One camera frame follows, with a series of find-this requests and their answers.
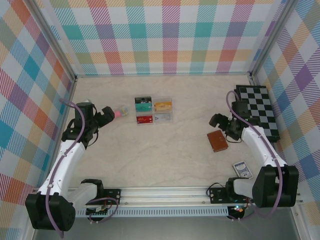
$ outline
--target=red card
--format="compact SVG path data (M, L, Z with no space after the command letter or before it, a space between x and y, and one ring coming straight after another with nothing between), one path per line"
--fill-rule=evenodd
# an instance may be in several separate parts
M151 124L154 122L152 115L149 116L137 116L136 122L138 124Z

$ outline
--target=black and white checkered board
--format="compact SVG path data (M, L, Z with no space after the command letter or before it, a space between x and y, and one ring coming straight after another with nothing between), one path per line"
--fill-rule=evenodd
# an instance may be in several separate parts
M276 118L272 111L268 91L265 86L237 85L236 90L241 100L248 101L252 117L259 117L264 134L271 143L280 139Z

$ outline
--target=brown wallet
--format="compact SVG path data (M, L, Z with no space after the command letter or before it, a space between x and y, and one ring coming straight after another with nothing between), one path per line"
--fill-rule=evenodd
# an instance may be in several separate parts
M221 130L210 132L207 136L215 153L228 148L228 143Z

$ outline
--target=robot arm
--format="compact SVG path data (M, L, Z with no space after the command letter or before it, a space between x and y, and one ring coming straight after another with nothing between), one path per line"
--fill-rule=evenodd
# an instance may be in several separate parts
M101 180L85 179L77 190L68 194L71 177L76 164L85 153L93 134L98 129L110 123L115 114L110 107L102 109L104 114L95 112L95 106L90 102L81 102L77 106L84 116L84 131L79 141L65 155L67 149L74 144L82 128L82 119L78 111L75 111L75 119L72 119L67 129L62 134L59 154L56 161L37 193L29 194L25 200L25 206L34 229L54 230L46 209L46 194L49 188L49 209L54 222L60 231L68 231L75 221L76 211L94 198L103 197L104 186Z
M296 203L299 172L295 166L288 166L287 163L276 153L271 143L267 140L264 129L259 126L257 118L250 117L248 103L246 101L235 101L232 103L232 110L241 118L245 119L254 129L233 116L229 120L226 116L215 114L209 124L219 128L234 140L242 139L251 149L255 159L261 165L260 172L256 178L248 179L231 177L225 184L229 198L235 199L241 195L253 199L259 208L274 206L279 190L279 171L272 155L275 156L282 171L282 191L278 207L292 207Z

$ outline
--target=beige marble floor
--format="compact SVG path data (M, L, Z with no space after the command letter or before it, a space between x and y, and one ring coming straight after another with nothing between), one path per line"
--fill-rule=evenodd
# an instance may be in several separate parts
M105 106L129 106L129 115L99 131L76 166L70 186L85 178L101 179L109 187L208 186L225 184L236 174L232 164L246 161L256 176L260 167L245 143L229 143L214 153L207 133L216 113L229 116L226 94L245 75L139 76L80 78L75 103L90 99L98 111ZM173 123L137 125L134 97L172 97ZM69 119L74 112L70 111Z

